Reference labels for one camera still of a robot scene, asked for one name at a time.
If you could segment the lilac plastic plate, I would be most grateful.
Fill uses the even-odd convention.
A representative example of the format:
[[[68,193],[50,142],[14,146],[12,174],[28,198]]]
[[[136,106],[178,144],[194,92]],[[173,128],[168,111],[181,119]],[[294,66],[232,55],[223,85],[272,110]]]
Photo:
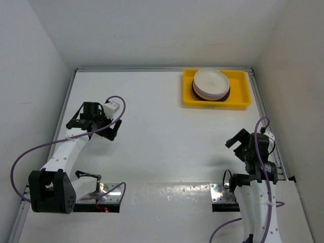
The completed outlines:
[[[218,97],[221,98],[221,97],[223,97],[228,92],[228,90],[227,90],[227,92],[224,92],[224,93],[221,93],[221,94],[212,95],[212,94],[208,94],[208,93],[206,93],[204,91],[201,91],[199,88],[196,88],[195,85],[194,85],[194,89],[197,92],[199,92],[200,94],[203,94],[203,95],[206,95],[206,96],[212,97],[212,98],[218,98]]]

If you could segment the cream plastic plate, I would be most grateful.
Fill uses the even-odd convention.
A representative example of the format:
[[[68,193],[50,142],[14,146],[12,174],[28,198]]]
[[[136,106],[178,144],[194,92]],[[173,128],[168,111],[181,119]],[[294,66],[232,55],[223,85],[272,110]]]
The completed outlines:
[[[193,87],[201,94],[218,96],[230,89],[229,79],[216,69],[200,69],[193,78]]]

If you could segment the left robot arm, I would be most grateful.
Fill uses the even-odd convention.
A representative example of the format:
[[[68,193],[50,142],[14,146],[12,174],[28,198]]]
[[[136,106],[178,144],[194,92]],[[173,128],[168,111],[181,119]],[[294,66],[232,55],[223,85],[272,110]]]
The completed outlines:
[[[122,123],[115,115],[119,104],[84,102],[66,124],[66,135],[48,162],[28,177],[32,210],[70,214],[81,200],[98,201],[104,191],[101,175],[73,171],[73,166],[94,135],[113,141]]]

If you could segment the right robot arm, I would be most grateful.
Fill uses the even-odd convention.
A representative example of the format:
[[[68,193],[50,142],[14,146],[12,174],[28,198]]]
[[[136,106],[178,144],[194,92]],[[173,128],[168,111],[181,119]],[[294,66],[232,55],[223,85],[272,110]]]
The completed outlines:
[[[241,129],[225,145],[245,163],[246,174],[232,174],[229,191],[238,203],[244,227],[245,242],[281,242],[276,212],[276,164],[269,161],[270,138]]]

